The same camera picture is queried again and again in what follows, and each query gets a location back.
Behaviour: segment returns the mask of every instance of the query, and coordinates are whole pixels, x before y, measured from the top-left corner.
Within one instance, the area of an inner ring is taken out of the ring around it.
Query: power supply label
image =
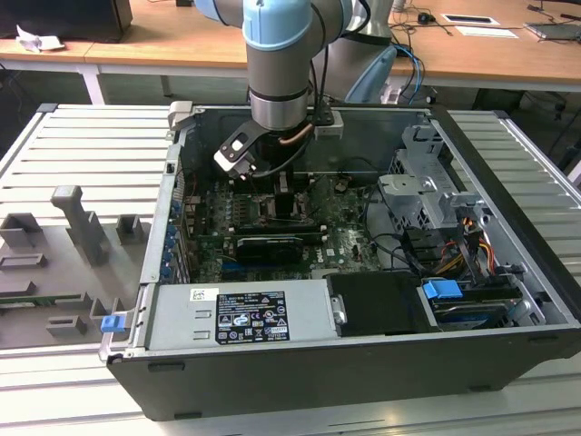
[[[290,338],[284,292],[218,294],[216,342],[220,345]]]

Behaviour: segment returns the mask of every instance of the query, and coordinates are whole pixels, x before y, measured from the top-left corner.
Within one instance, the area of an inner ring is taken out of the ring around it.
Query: desk
[[[497,27],[522,27],[523,23],[544,23],[548,18],[527,10],[534,0],[415,0],[418,8],[429,8],[443,25],[441,14],[483,15],[499,22]],[[581,15],[581,7],[560,3],[544,4],[547,14],[557,22],[560,14]],[[417,24],[418,11],[393,14],[390,22]],[[518,39],[463,36],[454,27],[419,27],[411,36],[416,55],[426,65],[424,84],[528,91],[581,92],[581,46],[575,43],[538,42],[527,29],[511,30]],[[408,38],[401,30],[395,35],[402,44]],[[390,79],[409,77],[408,60],[394,65]]]
[[[246,53],[241,31],[215,23],[195,8],[174,2],[132,0],[133,25],[121,44],[66,43],[59,53],[32,54],[14,41],[0,40],[0,62],[15,70],[74,72],[83,76],[91,101],[105,104],[100,74],[245,77]],[[502,26],[522,26],[546,17],[527,11],[528,0],[415,0],[440,22],[441,13],[490,15]],[[545,3],[558,20],[560,13],[580,15],[574,5]],[[416,13],[410,12],[409,19]],[[406,20],[393,15],[392,23]],[[412,36],[427,73],[424,84],[538,91],[581,92],[581,47],[570,43],[538,43],[528,30],[515,30],[518,39],[462,36],[453,27],[448,36],[439,27],[419,28]],[[403,43],[406,36],[396,32]],[[407,59],[398,59],[389,79],[396,88],[408,79]],[[167,80],[165,94],[169,92]]]

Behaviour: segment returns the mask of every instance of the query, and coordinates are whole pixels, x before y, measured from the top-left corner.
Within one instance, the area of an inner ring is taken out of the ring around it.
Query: table surface
[[[536,0],[415,0],[416,7],[427,7],[442,24],[442,13],[486,15],[503,27],[518,27],[518,39],[463,36],[454,27],[417,28],[412,37],[416,54],[424,61],[432,78],[478,79],[536,83],[581,84],[581,47],[575,43],[539,43],[525,22],[547,22],[541,14],[528,11]],[[0,59],[89,64],[137,64],[245,68],[246,53],[241,31],[203,17],[195,8],[176,7],[173,0],[132,0],[133,24],[121,44],[67,42],[67,50],[42,54],[26,52],[14,41],[0,40]],[[561,13],[581,15],[575,5],[545,3],[547,13],[561,21]],[[394,14],[392,23],[415,24],[418,11]],[[402,43],[406,35],[395,35]],[[395,75],[411,72],[407,59],[398,59]]]

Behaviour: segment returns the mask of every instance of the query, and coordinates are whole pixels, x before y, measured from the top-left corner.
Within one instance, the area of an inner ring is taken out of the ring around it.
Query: paper
[[[456,29],[464,36],[490,36],[493,38],[518,38],[515,34],[506,29],[490,29],[486,27],[467,27],[457,25]]]
[[[64,45],[56,36],[38,36],[26,32],[18,25],[18,36],[16,41],[29,52],[40,53],[46,50],[57,50],[64,48]]]

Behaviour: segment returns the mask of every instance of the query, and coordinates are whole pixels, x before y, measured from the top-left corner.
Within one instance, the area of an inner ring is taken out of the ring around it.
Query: black plastic cover
[[[429,332],[419,279],[410,272],[339,273],[329,275],[327,282],[345,306],[341,337]]]

